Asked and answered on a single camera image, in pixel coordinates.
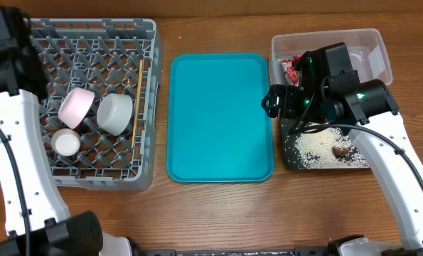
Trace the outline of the white paper cup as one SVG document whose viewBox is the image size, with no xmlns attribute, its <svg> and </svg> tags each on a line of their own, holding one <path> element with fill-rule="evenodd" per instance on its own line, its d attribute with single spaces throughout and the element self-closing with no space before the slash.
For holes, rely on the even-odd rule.
<svg viewBox="0 0 423 256">
<path fill-rule="evenodd" d="M 53 134 L 51 147 L 57 154 L 72 156 L 80 148 L 80 136 L 71 129 L 60 129 Z"/>
</svg>

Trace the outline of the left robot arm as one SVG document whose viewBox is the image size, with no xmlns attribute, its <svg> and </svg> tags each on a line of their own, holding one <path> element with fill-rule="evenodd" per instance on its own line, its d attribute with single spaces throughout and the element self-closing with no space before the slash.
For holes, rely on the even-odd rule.
<svg viewBox="0 0 423 256">
<path fill-rule="evenodd" d="M 0 255 L 135 255 L 129 238 L 103 232 L 97 216 L 71 215 L 53 180 L 40 128 L 47 78 L 31 22 L 0 6 L 0 184 L 7 239 Z"/>
</svg>

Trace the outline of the wooden chopstick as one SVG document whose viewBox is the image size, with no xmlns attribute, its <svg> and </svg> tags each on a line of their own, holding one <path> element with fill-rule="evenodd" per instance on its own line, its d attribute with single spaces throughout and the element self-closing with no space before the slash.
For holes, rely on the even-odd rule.
<svg viewBox="0 0 423 256">
<path fill-rule="evenodd" d="M 138 74 L 138 83 L 136 87 L 136 101 L 135 101 L 135 108 L 134 108 L 134 125 L 132 131 L 132 149 L 135 148 L 135 138 L 136 138 L 136 129 L 137 129 L 137 120 L 139 116 L 139 101 L 141 97 L 141 84 L 143 80 L 143 67 L 144 67 L 144 60 L 141 59 L 139 61 L 139 74 Z"/>
</svg>

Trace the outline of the brown food chunk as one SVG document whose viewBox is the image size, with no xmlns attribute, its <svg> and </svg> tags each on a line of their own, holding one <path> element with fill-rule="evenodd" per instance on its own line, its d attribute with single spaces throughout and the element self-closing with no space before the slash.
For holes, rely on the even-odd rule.
<svg viewBox="0 0 423 256">
<path fill-rule="evenodd" d="M 343 159 L 349 155 L 349 149 L 341 146 L 333 146 L 332 152 L 337 159 Z"/>
</svg>

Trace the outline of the red sauce packet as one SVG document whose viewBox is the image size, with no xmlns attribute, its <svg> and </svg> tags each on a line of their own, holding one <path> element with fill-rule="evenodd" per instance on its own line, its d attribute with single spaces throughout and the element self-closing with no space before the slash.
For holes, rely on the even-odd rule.
<svg viewBox="0 0 423 256">
<path fill-rule="evenodd" d="M 294 55 L 290 59 L 283 59 L 281 61 L 287 84 L 295 87 L 299 86 L 299 78 L 301 76 L 301 73 L 294 69 L 294 61 L 298 59 L 300 59 L 300 55 Z"/>
</svg>

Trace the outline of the pink bowl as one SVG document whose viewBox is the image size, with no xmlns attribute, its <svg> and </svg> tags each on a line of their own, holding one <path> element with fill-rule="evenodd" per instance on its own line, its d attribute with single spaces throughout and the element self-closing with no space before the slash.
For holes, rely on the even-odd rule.
<svg viewBox="0 0 423 256">
<path fill-rule="evenodd" d="M 94 92 L 76 87 L 72 89 L 58 111 L 58 118 L 71 129 L 81 123 L 94 100 Z"/>
</svg>

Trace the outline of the grey green bowl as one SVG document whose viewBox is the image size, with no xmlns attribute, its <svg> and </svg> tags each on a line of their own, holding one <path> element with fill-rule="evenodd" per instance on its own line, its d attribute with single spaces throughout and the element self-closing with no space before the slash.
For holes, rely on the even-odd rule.
<svg viewBox="0 0 423 256">
<path fill-rule="evenodd" d="M 127 127 L 133 112 L 132 99 L 116 93 L 102 98 L 97 111 L 98 126 L 111 135 L 120 135 Z"/>
</svg>

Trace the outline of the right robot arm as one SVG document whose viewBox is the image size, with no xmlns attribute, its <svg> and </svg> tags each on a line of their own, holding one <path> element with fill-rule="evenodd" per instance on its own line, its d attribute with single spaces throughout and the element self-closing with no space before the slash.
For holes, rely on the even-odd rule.
<svg viewBox="0 0 423 256">
<path fill-rule="evenodd" d="M 292 119 L 288 133 L 342 129 L 363 155 L 395 217 L 401 245 L 354 235 L 328 244 L 330 255 L 423 255 L 423 164 L 394 96 L 378 79 L 361 82 L 345 43 L 306 51 L 293 60 L 292 85 L 274 84 L 262 100 L 271 118 Z"/>
</svg>

